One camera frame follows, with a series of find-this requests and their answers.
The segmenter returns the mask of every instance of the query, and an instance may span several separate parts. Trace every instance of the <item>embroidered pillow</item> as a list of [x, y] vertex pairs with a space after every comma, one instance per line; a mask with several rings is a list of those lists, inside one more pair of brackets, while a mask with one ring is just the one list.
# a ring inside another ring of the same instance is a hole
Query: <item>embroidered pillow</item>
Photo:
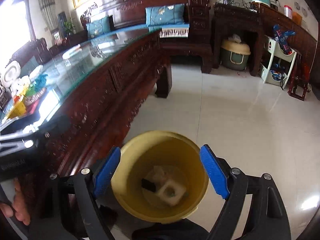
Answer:
[[88, 39], [93, 39], [110, 32], [109, 16], [87, 23]]
[[183, 24], [184, 4], [146, 8], [146, 25]]

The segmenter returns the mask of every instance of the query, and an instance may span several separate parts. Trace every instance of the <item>yellow bucket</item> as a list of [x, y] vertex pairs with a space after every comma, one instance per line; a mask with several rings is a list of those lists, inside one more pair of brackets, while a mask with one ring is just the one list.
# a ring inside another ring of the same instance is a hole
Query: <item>yellow bucket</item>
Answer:
[[[196, 211], [208, 187], [208, 176], [199, 157], [200, 149], [188, 138], [173, 132], [149, 131], [127, 142], [111, 180], [120, 205], [145, 221], [173, 223]], [[187, 195], [173, 207], [159, 208], [145, 198], [141, 180], [154, 166], [174, 166], [184, 173]]]

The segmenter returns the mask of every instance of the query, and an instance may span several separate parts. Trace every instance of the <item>blue toy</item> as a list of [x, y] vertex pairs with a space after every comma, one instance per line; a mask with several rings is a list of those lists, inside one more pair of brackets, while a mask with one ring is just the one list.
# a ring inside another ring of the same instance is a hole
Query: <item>blue toy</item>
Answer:
[[286, 55], [290, 55], [292, 53], [286, 39], [289, 36], [295, 35], [296, 33], [294, 31], [286, 31], [286, 32], [282, 32], [279, 25], [276, 24], [273, 26], [273, 34], [275, 37], [276, 42], [279, 43], [280, 48], [283, 50], [284, 54]]

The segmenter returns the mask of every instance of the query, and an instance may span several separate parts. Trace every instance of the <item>metal screw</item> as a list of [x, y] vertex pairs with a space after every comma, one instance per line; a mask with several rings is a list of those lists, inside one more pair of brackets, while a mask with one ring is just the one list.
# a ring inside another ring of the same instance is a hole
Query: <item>metal screw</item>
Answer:
[[56, 179], [58, 177], [57, 173], [51, 173], [50, 179]]
[[232, 168], [231, 172], [235, 175], [239, 175], [240, 174], [240, 170], [238, 168]]
[[88, 174], [89, 172], [90, 172], [90, 169], [88, 169], [88, 168], [84, 168], [84, 169], [81, 170], [81, 173], [82, 173], [83, 175], [86, 175], [86, 174]]
[[265, 179], [271, 179], [271, 175], [270, 175], [269, 173], [263, 174], [263, 177], [264, 177]]

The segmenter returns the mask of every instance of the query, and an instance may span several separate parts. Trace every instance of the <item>curtain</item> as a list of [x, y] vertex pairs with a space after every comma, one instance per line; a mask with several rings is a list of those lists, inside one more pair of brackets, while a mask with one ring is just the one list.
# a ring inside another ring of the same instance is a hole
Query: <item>curtain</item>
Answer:
[[55, 0], [39, 0], [42, 17], [50, 32], [53, 33], [58, 28]]

